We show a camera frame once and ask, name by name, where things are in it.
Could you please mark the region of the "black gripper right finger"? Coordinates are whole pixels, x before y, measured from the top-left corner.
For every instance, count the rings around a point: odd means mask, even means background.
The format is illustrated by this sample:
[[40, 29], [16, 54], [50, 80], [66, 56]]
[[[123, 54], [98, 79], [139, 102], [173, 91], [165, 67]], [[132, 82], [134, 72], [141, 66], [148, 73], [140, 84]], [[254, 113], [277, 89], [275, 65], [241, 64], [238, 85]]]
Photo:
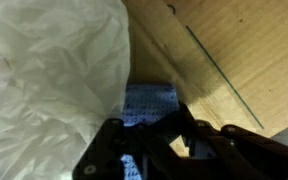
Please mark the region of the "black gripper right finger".
[[140, 130], [157, 180], [288, 180], [288, 146], [236, 125], [217, 130], [184, 104]]

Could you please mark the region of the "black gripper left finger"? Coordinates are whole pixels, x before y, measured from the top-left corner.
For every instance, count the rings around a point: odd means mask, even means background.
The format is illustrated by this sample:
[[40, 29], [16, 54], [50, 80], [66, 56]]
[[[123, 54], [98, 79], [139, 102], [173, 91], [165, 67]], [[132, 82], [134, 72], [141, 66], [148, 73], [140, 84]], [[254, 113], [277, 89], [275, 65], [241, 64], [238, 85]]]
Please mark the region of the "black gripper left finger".
[[124, 125], [121, 119], [107, 119], [73, 169], [73, 180], [143, 179], [143, 156], [134, 132], [142, 123]]

